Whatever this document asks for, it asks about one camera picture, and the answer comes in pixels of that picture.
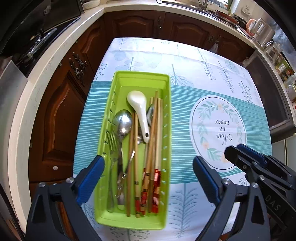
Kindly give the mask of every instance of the white ceramic spoon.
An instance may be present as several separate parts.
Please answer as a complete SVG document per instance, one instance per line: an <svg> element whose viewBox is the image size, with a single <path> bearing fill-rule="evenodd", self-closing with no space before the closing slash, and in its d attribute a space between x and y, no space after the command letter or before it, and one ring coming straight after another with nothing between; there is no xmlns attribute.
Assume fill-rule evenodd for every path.
<svg viewBox="0 0 296 241"><path fill-rule="evenodd" d="M150 139L150 132L146 115L146 96L141 91L131 91L127 96L127 100L138 115L143 140L148 143Z"/></svg>

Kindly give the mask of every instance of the kettle handle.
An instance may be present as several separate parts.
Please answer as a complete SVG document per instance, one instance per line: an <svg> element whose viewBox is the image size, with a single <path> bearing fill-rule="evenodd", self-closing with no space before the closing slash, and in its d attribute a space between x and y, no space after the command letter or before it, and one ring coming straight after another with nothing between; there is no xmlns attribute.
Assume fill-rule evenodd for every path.
<svg viewBox="0 0 296 241"><path fill-rule="evenodd" d="M258 28L261 23L263 25L266 25L266 22L262 18L258 19L257 23L254 26L255 34L259 34L262 31L263 27Z"/></svg>

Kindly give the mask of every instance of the blue gripper pad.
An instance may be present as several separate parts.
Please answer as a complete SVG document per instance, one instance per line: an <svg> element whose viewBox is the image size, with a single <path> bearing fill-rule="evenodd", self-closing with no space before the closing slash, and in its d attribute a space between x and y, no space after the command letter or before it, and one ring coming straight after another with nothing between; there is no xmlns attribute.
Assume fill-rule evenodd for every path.
<svg viewBox="0 0 296 241"><path fill-rule="evenodd" d="M237 145L237 149L240 151L244 152L248 156L252 157L255 159L257 162L259 162L260 166L262 168L266 168L267 163L265 162L264 156L258 153L257 151L251 149L250 147L244 145L244 144L239 144Z"/></svg>
<svg viewBox="0 0 296 241"><path fill-rule="evenodd" d="M199 180L202 189L204 190L207 199L210 203L218 206L221 199L222 183L219 174L209 168L208 164L201 156L196 156L193 159L193 171Z"/></svg>
<svg viewBox="0 0 296 241"><path fill-rule="evenodd" d="M90 165L82 169L75 178L76 201L79 206L88 201L104 171L104 166L104 158L96 156Z"/></svg>

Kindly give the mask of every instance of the cutlery tray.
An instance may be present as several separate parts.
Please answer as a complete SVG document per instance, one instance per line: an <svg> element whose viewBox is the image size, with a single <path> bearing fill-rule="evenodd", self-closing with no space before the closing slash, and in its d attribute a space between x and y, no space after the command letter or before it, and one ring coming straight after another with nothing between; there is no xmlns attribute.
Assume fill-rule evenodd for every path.
<svg viewBox="0 0 296 241"><path fill-rule="evenodd" d="M117 205L117 198L115 192L117 191L117 163L112 169L112 189L114 198L114 211L112 213L107 211L108 187L109 187L109 169L111 161L109 158L109 145L106 135L106 130L112 130L112 120L114 115L126 109L130 113L134 109L128 103L126 97L132 90L141 91L147 98L147 106L149 106L150 97L155 96L155 91L158 91L158 97L163 99L163 134L162 134L162 158L161 158L161 183L158 213L148 213L145 216L136 218L135 216L135 199L134 199L134 184L131 188L131 215L126 216L126 208L119 209ZM123 149L123 171L128 162L128 144L129 135L127 135L122 144ZM144 165L144 149L145 144L138 145L138 175L140 187L142 186L142 175ZM168 196L169 196L169 182L170 182L170 160L171 160L171 97L170 97L170 78L165 74L147 73L147 72L133 72L133 71L117 71L115 72L105 108L104 118L101 127L101 134L99 138L98 155L105 159L105 170L96 185L94 195L94 213L95 219L98 223L108 226L127 228L127 229L146 229L157 230L165 227ZM126 197L126 181L124 185L124 192Z"/></svg>

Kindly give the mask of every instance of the screw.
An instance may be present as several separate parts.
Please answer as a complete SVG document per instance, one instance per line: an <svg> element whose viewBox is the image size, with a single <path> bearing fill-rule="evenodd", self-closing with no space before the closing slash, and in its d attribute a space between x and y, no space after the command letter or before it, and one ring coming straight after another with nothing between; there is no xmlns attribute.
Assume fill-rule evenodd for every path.
<svg viewBox="0 0 296 241"><path fill-rule="evenodd" d="M258 185L257 183L251 183L251 186L252 186L253 188L259 188L259 185Z"/></svg>
<svg viewBox="0 0 296 241"><path fill-rule="evenodd" d="M40 183L38 184L38 186L39 186L40 188L45 187L45 182L40 182Z"/></svg>
<svg viewBox="0 0 296 241"><path fill-rule="evenodd" d="M224 179L222 179L222 182L226 185L229 185L231 183L231 180L228 178L224 178Z"/></svg>
<svg viewBox="0 0 296 241"><path fill-rule="evenodd" d="M72 182L74 182L74 178L69 177L66 179L66 183L72 183Z"/></svg>

